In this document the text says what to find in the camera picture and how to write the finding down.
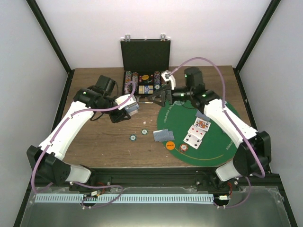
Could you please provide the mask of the grey playing card deck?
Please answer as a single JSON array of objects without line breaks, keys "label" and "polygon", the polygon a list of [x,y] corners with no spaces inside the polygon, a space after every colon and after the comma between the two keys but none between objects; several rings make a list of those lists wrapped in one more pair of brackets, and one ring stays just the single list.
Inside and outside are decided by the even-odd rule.
[{"label": "grey playing card deck", "polygon": [[133,105],[126,106],[125,110],[130,116],[132,116],[132,115],[138,113],[139,108],[140,107],[138,104],[133,104]]}]

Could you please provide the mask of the blue poker chip stack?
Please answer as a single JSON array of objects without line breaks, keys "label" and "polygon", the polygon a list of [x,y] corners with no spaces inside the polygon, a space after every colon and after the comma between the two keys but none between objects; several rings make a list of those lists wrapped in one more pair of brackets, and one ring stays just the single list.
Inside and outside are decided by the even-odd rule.
[{"label": "blue poker chip stack", "polygon": [[132,135],[130,135],[129,139],[130,139],[131,141],[136,141],[137,136],[134,135],[134,134],[132,134]]}]

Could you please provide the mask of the orange big blind button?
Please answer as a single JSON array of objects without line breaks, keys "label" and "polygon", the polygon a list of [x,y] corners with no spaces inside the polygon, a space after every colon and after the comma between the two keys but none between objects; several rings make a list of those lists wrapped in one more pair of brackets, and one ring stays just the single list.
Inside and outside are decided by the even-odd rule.
[{"label": "orange big blind button", "polygon": [[174,150],[175,149],[175,143],[173,141],[167,141],[165,144],[165,147],[167,150]]}]

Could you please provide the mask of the red poker chip stack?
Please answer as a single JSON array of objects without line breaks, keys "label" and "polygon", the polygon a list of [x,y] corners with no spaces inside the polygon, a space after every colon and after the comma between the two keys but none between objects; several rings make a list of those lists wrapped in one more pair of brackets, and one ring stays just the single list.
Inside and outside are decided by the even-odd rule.
[{"label": "red poker chip stack", "polygon": [[188,150],[188,144],[186,143],[182,143],[180,146],[179,146],[179,152],[180,153],[185,153],[187,150]]}]

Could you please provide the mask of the four of clubs card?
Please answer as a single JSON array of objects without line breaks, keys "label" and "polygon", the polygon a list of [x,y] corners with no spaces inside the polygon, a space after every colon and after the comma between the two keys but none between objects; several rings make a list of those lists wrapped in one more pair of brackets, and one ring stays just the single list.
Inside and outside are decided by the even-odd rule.
[{"label": "four of clubs card", "polygon": [[199,138],[197,138],[196,136],[188,133],[185,138],[183,139],[183,141],[190,145],[191,147],[193,147],[194,149],[198,149],[200,144],[201,144],[201,140]]}]

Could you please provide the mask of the four of diamonds card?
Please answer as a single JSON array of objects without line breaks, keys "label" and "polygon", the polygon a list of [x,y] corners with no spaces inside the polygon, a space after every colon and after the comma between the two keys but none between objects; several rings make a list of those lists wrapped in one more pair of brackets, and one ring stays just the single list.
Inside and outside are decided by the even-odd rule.
[{"label": "four of diamonds card", "polygon": [[201,128],[199,127],[196,127],[194,125],[191,125],[191,127],[188,129],[187,131],[189,134],[197,137],[199,140],[202,140],[203,137],[205,136],[206,134],[206,131],[202,130]]}]

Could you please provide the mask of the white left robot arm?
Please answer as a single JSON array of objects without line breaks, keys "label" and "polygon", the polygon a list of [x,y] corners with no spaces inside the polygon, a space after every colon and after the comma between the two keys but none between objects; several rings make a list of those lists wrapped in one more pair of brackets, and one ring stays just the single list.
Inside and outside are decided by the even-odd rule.
[{"label": "white left robot arm", "polygon": [[108,114],[117,122],[115,114],[128,115],[125,107],[135,104],[134,92],[110,97],[116,82],[101,75],[94,86],[80,89],[73,98],[70,108],[52,133],[38,147],[30,146],[27,157],[33,169],[31,186],[34,192],[36,175],[57,186],[64,182],[81,185],[86,191],[92,191],[97,180],[91,176],[91,170],[83,166],[67,164],[65,154],[84,124],[97,112]]}]

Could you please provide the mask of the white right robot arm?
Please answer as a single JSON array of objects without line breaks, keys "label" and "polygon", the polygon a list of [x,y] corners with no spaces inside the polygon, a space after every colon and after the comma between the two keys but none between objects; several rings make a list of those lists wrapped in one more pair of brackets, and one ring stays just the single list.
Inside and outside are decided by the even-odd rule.
[{"label": "white right robot arm", "polygon": [[177,87],[173,72],[161,74],[166,82],[147,99],[162,107],[175,101],[190,101],[191,105],[216,123],[233,141],[236,153],[233,159],[215,171],[211,187],[222,190],[227,181],[237,177],[255,175],[264,178],[266,166],[271,162],[271,142],[267,132],[259,132],[243,122],[225,104],[225,98],[205,88],[203,74],[197,67],[184,70],[185,86]]}]

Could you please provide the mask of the chip row far right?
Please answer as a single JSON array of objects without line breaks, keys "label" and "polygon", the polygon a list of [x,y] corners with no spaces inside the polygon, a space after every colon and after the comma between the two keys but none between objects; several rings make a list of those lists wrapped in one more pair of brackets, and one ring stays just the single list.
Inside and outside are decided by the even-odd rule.
[{"label": "chip row far right", "polygon": [[167,84],[167,79],[166,79],[166,74],[167,74],[167,70],[166,71],[162,71],[160,73],[160,80],[161,80],[161,87],[165,86]]}]

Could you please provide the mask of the chip row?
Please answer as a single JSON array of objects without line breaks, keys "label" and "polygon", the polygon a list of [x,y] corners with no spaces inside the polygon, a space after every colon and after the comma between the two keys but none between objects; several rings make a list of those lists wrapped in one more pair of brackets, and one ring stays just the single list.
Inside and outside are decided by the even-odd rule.
[{"label": "chip row", "polygon": [[167,79],[166,79],[166,74],[167,74],[167,70],[166,71],[162,71],[160,73],[160,80],[161,80],[161,87],[165,86],[167,84]]},{"label": "chip row", "polygon": [[161,88],[161,74],[159,71],[154,72],[154,90]]},{"label": "chip row", "polygon": [[125,82],[124,82],[124,94],[130,94],[132,91],[132,84],[130,81],[132,80],[132,72],[126,71],[125,72]]},{"label": "chip row", "polygon": [[132,73],[132,81],[135,83],[135,93],[138,93],[138,81],[139,81],[139,74],[137,72]]}]

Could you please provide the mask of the boxed card decks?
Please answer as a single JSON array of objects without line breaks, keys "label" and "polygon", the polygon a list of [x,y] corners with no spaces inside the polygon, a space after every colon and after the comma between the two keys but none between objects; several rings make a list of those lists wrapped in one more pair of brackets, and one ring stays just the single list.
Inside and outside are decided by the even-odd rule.
[{"label": "boxed card decks", "polygon": [[138,87],[138,94],[147,95],[147,94],[153,94],[153,92],[154,92],[153,85],[140,85]]}]

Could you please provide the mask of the yellow dealer chip in case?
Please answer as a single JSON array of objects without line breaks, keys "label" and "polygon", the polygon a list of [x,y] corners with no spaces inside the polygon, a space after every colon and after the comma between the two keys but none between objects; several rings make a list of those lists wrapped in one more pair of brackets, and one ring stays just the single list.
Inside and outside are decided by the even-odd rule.
[{"label": "yellow dealer chip in case", "polygon": [[148,78],[149,78],[149,75],[143,75],[142,76],[142,80],[148,80]]}]

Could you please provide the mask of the chip row far left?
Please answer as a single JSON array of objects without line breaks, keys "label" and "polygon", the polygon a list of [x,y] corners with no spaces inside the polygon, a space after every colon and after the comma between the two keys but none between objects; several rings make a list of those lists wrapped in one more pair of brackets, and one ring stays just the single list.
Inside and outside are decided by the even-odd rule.
[{"label": "chip row far left", "polygon": [[124,82],[124,94],[130,94],[132,91],[132,84],[130,81],[132,80],[132,72],[126,71],[125,72],[125,82]]}]

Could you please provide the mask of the black poker chip case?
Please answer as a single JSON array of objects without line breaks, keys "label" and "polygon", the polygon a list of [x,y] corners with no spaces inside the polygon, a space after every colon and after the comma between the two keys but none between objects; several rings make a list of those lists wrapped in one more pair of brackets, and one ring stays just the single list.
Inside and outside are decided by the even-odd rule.
[{"label": "black poker chip case", "polygon": [[[166,71],[169,69],[171,40],[164,34],[159,39],[132,39],[126,35],[120,41],[122,60],[123,60],[123,87],[124,95],[125,72],[131,71],[139,74],[138,86],[153,85],[154,72]],[[148,80],[142,80],[143,75],[149,75]],[[138,99],[147,98],[151,94],[141,95],[134,92]]]}]

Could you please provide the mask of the round green poker mat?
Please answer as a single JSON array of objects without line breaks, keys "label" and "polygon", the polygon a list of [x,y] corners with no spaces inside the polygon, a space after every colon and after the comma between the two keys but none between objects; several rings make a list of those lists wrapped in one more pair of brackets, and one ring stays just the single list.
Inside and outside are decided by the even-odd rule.
[{"label": "round green poker mat", "polygon": [[209,131],[202,138],[202,143],[195,149],[187,146],[187,151],[179,150],[184,144],[187,131],[196,120],[197,110],[189,101],[177,101],[173,105],[166,104],[159,110],[157,129],[171,131],[174,136],[175,148],[169,152],[184,163],[194,166],[220,166],[232,159],[236,153],[236,146],[223,130],[210,120]]}]

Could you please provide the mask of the light blue slotted strip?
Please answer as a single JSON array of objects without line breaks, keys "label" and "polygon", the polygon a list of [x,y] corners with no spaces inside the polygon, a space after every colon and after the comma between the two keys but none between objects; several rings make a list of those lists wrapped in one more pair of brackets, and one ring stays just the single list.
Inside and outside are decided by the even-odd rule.
[{"label": "light blue slotted strip", "polygon": [[[81,203],[84,194],[38,194],[36,203]],[[88,198],[86,203],[192,203],[212,204],[212,194],[122,194],[120,197],[113,194],[103,194],[97,198]]]}]

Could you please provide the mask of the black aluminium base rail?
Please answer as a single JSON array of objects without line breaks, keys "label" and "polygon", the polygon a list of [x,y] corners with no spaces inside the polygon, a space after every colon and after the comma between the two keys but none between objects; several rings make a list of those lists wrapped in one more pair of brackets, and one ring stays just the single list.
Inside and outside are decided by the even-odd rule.
[{"label": "black aluminium base rail", "polygon": [[210,193],[237,191],[247,186],[241,177],[224,183],[215,176],[214,167],[140,167],[93,168],[87,185],[127,187],[193,187]]}]

